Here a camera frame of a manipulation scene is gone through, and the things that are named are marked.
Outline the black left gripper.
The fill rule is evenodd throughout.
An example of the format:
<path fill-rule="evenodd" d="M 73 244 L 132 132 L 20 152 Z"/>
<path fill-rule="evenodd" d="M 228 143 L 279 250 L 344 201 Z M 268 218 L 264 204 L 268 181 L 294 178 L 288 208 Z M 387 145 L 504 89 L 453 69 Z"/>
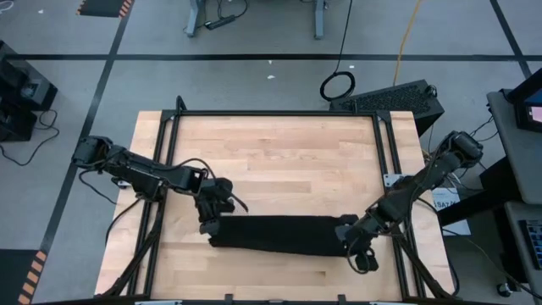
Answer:
<path fill-rule="evenodd" d="M 200 234 L 216 236 L 220 228 L 220 214 L 235 211 L 232 190 L 233 183 L 226 178 L 208 179 L 202 182 L 200 192 L 195 197 Z"/>

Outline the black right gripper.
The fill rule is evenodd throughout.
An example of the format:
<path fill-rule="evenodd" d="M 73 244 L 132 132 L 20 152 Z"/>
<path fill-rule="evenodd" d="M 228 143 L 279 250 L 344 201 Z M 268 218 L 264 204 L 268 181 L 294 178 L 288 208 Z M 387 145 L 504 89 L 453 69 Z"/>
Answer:
<path fill-rule="evenodd" d="M 335 234 L 350 254 L 357 254 L 355 262 L 359 273 L 377 271 L 379 264 L 374 250 L 370 248 L 375 234 L 353 226 L 359 220 L 356 214 L 342 214 L 339 220 L 340 225 L 335 227 Z"/>

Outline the black cloth napkin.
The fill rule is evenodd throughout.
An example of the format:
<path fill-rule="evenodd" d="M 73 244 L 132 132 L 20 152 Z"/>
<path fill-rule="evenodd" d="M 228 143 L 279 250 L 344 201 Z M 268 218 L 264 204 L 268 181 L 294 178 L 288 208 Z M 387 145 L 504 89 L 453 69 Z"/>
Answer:
<path fill-rule="evenodd" d="M 333 216 L 226 216 L 212 247 L 229 247 L 309 256 L 344 257 L 346 248 L 335 234 Z"/>

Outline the white paper sheet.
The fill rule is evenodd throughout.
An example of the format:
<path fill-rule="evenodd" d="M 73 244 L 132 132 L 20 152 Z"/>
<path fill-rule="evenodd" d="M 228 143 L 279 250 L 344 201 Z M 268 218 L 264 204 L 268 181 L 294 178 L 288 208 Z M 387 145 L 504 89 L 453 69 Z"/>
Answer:
<path fill-rule="evenodd" d="M 437 211 L 448 208 L 460 201 L 460 197 L 455 188 L 435 188 L 432 190 L 433 205 Z M 445 236 L 470 236 L 471 231 L 468 222 L 464 219 L 456 223 L 444 226 Z"/>

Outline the black perforated computer tower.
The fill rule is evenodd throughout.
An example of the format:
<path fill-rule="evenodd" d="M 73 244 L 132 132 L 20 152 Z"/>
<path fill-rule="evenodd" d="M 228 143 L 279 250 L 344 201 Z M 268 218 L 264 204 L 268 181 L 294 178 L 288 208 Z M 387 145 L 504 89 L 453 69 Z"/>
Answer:
<path fill-rule="evenodd" d="M 370 91 L 335 100 L 331 111 L 402 111 L 413 114 L 419 136 L 422 136 L 445 112 L 436 87 L 426 80 L 415 80 L 398 86 Z"/>

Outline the black desk base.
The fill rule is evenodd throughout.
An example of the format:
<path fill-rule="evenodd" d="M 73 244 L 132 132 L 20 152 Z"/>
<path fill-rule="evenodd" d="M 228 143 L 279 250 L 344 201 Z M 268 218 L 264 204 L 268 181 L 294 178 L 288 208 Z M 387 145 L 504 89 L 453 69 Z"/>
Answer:
<path fill-rule="evenodd" d="M 499 208 L 509 201 L 523 200 L 508 157 L 491 165 L 479 178 L 483 186 L 482 191 L 438 212 L 441 226 Z"/>

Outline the grey desk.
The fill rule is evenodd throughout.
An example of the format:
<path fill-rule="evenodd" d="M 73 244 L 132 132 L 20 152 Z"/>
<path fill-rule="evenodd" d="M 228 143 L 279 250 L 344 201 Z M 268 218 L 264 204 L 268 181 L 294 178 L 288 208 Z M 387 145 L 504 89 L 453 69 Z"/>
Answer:
<path fill-rule="evenodd" d="M 529 255 L 526 242 L 520 230 L 520 220 L 542 220 L 542 206 L 520 202 L 507 202 L 504 206 L 512 234 L 512 252 L 519 273 L 526 280 L 532 292 L 542 296 L 542 270 L 537 270 Z"/>

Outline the black keyboard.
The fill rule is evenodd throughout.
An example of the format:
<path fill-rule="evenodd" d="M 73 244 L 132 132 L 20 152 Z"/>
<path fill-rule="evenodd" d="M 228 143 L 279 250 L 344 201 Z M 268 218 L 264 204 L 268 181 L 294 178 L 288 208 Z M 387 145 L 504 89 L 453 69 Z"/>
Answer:
<path fill-rule="evenodd" d="M 520 220 L 519 226 L 534 268 L 542 270 L 542 220 Z"/>

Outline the grey side table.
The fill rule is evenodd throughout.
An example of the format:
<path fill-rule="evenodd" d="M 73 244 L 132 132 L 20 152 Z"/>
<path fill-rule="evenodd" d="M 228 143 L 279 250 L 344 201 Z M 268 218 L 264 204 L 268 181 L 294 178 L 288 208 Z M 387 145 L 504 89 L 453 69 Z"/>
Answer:
<path fill-rule="evenodd" d="M 486 97 L 523 201 L 542 204 L 542 133 L 517 127 L 514 107 L 501 91 Z"/>

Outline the black hazard striped mat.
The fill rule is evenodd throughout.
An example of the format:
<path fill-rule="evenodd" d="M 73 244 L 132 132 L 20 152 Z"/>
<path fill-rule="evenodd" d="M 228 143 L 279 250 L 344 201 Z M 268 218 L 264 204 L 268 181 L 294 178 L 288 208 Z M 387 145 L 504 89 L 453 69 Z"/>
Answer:
<path fill-rule="evenodd" d="M 30 305 L 46 260 L 42 250 L 0 249 L 0 305 Z"/>
<path fill-rule="evenodd" d="M 83 0 L 76 13 L 93 17 L 124 18 L 134 0 Z"/>

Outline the black power strip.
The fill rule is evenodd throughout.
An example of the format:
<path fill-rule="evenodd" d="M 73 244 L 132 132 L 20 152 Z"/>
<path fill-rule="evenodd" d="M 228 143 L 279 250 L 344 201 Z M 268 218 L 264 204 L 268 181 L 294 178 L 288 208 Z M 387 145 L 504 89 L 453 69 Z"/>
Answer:
<path fill-rule="evenodd" d="M 220 17 L 218 20 L 215 20 L 215 21 L 208 21 L 204 24 L 204 26 L 208 30 L 212 31 L 224 25 L 230 24 L 235 20 L 236 20 L 236 16 L 232 14 L 226 17 Z"/>

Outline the grey desk leg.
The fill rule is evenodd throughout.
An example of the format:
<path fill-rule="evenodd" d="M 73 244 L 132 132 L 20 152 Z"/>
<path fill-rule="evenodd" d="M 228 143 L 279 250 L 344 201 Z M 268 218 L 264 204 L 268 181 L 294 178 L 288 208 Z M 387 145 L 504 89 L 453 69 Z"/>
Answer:
<path fill-rule="evenodd" d="M 314 0 L 314 38 L 324 37 L 324 0 Z"/>
<path fill-rule="evenodd" d="M 189 38 L 192 38 L 196 34 L 198 17 L 204 8 L 206 0 L 189 0 L 189 2 L 190 14 L 184 32 Z"/>

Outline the black monitor with blue screen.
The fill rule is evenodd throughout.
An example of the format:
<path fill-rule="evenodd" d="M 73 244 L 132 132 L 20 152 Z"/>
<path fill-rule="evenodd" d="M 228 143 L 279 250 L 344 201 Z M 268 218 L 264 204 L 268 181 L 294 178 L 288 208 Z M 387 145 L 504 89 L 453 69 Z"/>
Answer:
<path fill-rule="evenodd" d="M 542 68 L 506 94 L 517 127 L 542 133 Z"/>

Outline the black equipment case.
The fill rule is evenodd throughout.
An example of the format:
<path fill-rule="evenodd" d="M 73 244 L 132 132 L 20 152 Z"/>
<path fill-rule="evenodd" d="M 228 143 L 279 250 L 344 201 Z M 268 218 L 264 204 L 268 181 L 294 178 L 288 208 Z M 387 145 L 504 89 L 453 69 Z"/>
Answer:
<path fill-rule="evenodd" d="M 12 60 L 16 52 L 0 40 L 0 142 L 29 141 L 38 120 L 46 112 L 58 88 L 24 60 Z"/>

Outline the black aluminium table frame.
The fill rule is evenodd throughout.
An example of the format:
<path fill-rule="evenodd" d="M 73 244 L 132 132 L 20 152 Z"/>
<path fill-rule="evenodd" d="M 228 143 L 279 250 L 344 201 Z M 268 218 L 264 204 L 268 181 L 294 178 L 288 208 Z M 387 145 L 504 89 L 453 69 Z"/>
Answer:
<path fill-rule="evenodd" d="M 385 121 L 325 111 L 140 112 L 132 150 L 177 164 L 192 158 L 232 180 L 245 202 L 239 215 L 362 214 L 383 194 L 382 174 L 423 167 L 409 112 Z M 154 298 L 218 300 L 399 301 L 429 289 L 386 236 L 373 241 L 378 270 L 355 273 L 343 258 L 214 248 L 198 231 L 189 197 L 170 193 L 159 243 L 130 283 Z"/>

